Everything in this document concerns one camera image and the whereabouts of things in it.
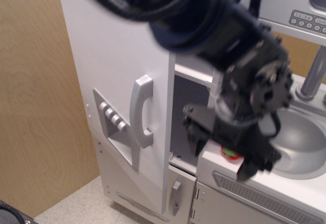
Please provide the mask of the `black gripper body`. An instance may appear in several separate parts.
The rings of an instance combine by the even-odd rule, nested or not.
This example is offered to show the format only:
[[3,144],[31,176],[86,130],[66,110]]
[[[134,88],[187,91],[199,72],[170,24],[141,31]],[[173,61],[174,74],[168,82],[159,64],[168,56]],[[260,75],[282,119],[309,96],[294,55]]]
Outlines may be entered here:
[[277,116],[281,107],[281,99],[274,95],[256,98],[219,95],[213,108],[186,104],[183,107],[183,123],[184,126],[198,124],[209,130],[209,140],[235,151],[243,158],[260,158],[260,171],[270,171],[281,159],[281,154],[270,143],[281,129]]

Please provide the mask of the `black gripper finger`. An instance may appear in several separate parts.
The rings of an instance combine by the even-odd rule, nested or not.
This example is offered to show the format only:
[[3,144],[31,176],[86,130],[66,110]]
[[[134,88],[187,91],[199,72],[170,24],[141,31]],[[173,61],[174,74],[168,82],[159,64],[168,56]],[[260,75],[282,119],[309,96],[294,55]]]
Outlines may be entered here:
[[237,171],[237,181],[247,181],[261,169],[261,166],[262,160],[260,158],[245,157]]
[[210,139],[210,131],[198,124],[189,124],[185,127],[190,151],[198,157]]

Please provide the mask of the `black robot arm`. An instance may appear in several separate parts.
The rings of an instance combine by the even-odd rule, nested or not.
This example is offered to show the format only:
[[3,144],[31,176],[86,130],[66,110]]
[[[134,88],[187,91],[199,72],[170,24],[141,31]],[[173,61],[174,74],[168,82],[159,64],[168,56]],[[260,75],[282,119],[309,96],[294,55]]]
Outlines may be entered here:
[[261,0],[96,0],[116,15],[148,22],[159,45],[195,55],[223,74],[212,109],[187,104],[184,124],[198,155],[214,140],[243,157],[238,181],[271,171],[281,154],[270,144],[258,120],[292,100],[292,73],[281,40],[258,22]]

